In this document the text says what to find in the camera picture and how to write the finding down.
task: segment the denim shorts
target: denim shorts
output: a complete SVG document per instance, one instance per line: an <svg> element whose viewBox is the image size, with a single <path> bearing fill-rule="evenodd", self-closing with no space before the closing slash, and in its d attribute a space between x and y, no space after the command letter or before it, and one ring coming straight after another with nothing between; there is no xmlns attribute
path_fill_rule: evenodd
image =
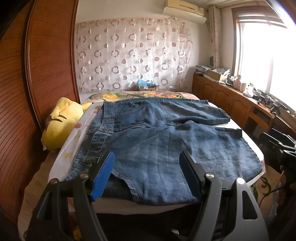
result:
<svg viewBox="0 0 296 241"><path fill-rule="evenodd" d="M225 180L249 181L262 170L241 129L213 126L229 121L222 109L203 100L155 97L104 102L65 180L87 171L111 150L115 166L104 196L145 205L197 202L179 165L182 151L188 151L206 172Z"/></svg>

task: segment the window blind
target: window blind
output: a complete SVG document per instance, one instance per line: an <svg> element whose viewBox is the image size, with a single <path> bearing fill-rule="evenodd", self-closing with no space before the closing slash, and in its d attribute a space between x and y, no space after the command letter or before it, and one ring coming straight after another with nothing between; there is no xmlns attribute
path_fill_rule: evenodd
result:
<svg viewBox="0 0 296 241"><path fill-rule="evenodd" d="M286 28L280 17L271 10L246 10L236 14L238 23L267 23Z"/></svg>

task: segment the bed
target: bed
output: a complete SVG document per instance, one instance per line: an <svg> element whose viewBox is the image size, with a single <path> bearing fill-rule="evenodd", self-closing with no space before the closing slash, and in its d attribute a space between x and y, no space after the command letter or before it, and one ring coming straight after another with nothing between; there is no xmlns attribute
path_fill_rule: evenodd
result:
<svg viewBox="0 0 296 241"><path fill-rule="evenodd" d="M92 123L92 120L94 119L96 114L99 112L104 101L118 101L123 99L143 97L198 99L196 96L192 94L169 91L127 91L118 93L107 92L91 95L85 102L92 102L93 104L86 110L84 115L78 121L60 152L58 154L49 154L46 161L42 164L39 172L35 174L33 180L25 190L24 201L18 221L18 228L21 238L23 236L22 234L28 228L33 208L35 207L40 195L46 187L47 182L50 181L52 178L58 178L60 181L63 181L69 173L75 156L80 148L85 134L87 133L88 127ZM216 126L239 129L239 126L233 120L230 120L230 122L226 124L220 124ZM248 143L248 145L251 147L251 149L256 153L257 157L262 163L261 173L247 183L248 186L251 186L265 173L264 156L260 151L259 147L251 140L251 138L244 131L242 132L242 136ZM115 214L153 214L179 208L184 205L185 204L169 206L146 206L139 205L127 200L111 198L99 198L99 200L94 203L96 212ZM73 210L73 202L71 201L71 199L69 199L69 208L70 210Z"/></svg>

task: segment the yellow plush toy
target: yellow plush toy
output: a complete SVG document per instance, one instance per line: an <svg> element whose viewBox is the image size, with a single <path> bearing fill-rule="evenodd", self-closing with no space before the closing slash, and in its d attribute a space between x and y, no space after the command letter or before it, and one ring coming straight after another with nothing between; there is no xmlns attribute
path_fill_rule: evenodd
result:
<svg viewBox="0 0 296 241"><path fill-rule="evenodd" d="M58 100L42 134L45 149L55 151L63 146L74 126L92 103L78 104L68 98Z"/></svg>

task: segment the wall-mounted air conditioner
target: wall-mounted air conditioner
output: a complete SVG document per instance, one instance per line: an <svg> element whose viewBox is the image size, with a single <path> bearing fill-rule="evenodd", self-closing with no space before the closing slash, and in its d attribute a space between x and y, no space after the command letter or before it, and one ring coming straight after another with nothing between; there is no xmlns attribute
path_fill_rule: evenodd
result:
<svg viewBox="0 0 296 241"><path fill-rule="evenodd" d="M188 20L194 23L205 23L207 20L203 16L203 8L180 0L166 0L163 14L170 17Z"/></svg>

